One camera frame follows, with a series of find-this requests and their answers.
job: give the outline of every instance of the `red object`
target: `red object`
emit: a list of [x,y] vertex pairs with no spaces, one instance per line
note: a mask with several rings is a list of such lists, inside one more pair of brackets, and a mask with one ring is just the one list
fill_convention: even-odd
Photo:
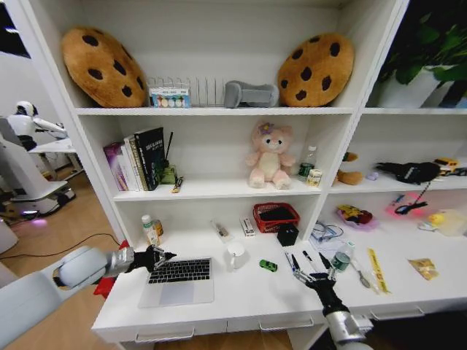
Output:
[[[127,246],[130,246],[128,244],[127,240],[124,240],[120,247],[118,248],[119,250],[126,248]],[[107,297],[110,294],[110,291],[112,290],[112,287],[114,286],[115,280],[117,277],[104,277],[99,281],[97,284],[97,287],[94,289],[94,295],[102,295],[104,299],[107,299]]]
[[[277,208],[286,208],[292,215],[293,219],[287,220],[272,220],[272,221],[264,221],[260,218],[261,213],[265,213],[267,211],[271,211]],[[273,233],[279,231],[279,226],[283,224],[298,224],[300,221],[300,216],[297,214],[294,208],[288,203],[263,203],[263,204],[256,204],[253,207],[253,216],[256,221],[256,225],[258,226],[259,230],[262,233]]]

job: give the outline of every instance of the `yellow ruler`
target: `yellow ruler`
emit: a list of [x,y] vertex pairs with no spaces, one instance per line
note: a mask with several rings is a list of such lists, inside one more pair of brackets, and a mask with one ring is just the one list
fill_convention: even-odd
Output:
[[382,275],[382,270],[381,270],[381,267],[379,266],[377,254],[374,252],[372,248],[368,248],[368,255],[370,257],[371,265],[373,266],[374,275],[378,281],[379,288],[384,293],[390,293],[390,291],[387,289],[385,278]]

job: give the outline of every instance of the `white mug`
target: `white mug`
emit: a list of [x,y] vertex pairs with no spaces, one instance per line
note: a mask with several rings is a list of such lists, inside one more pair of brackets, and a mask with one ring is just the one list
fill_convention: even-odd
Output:
[[227,246],[227,251],[231,256],[231,268],[234,270],[241,268],[246,255],[245,248],[239,242],[233,242]]

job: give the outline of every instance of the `laptop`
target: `laptop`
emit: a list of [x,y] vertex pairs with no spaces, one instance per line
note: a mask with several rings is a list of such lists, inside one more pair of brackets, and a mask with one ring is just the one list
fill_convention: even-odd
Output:
[[211,303],[213,300],[211,258],[170,260],[147,277],[138,307]]

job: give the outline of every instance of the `wooden floor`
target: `wooden floor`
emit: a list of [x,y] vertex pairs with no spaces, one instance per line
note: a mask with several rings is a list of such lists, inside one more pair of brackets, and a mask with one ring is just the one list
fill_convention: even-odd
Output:
[[[50,254],[62,251],[94,233],[112,233],[107,218],[89,184],[86,175],[80,174],[70,181],[77,198],[59,212],[33,222],[22,222],[13,227],[20,238],[0,257],[16,254]],[[110,237],[91,238],[82,245],[95,246],[102,251],[115,250]],[[18,276],[40,270],[62,258],[20,257],[2,260]],[[56,312],[29,330],[6,350],[116,350],[94,335],[90,328],[104,304],[101,296],[93,295],[88,287],[68,299]],[[291,349],[286,332],[238,332],[222,335],[203,335],[191,341],[162,343],[157,350],[287,350]]]

